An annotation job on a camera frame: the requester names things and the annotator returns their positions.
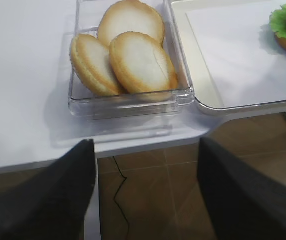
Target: tile floor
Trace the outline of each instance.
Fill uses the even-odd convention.
[[[226,123],[211,135],[240,159],[286,185],[286,116]],[[117,201],[130,222],[130,240],[215,240],[196,179],[198,145],[117,156],[126,183]],[[0,193],[37,170],[0,175]],[[113,158],[99,160],[103,240],[123,240],[127,224],[113,201],[122,182]]]

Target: white table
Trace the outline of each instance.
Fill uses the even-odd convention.
[[[86,121],[71,116],[69,44],[76,0],[0,1],[0,173],[48,166],[84,138],[97,158],[192,144],[233,118],[286,108],[211,117],[195,104],[180,114]],[[95,189],[85,235],[100,239]]]

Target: white paper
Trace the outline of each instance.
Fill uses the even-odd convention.
[[[269,26],[271,12],[284,3],[264,1],[186,13],[225,107],[286,100],[286,52]]]

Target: lettuce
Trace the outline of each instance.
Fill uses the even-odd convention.
[[[269,25],[276,36],[286,39],[286,4],[282,5],[281,9],[272,12]]]

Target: table leg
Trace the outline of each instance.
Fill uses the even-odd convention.
[[[99,196],[98,174],[96,174],[95,188],[85,216],[84,240],[101,240],[100,196]]]

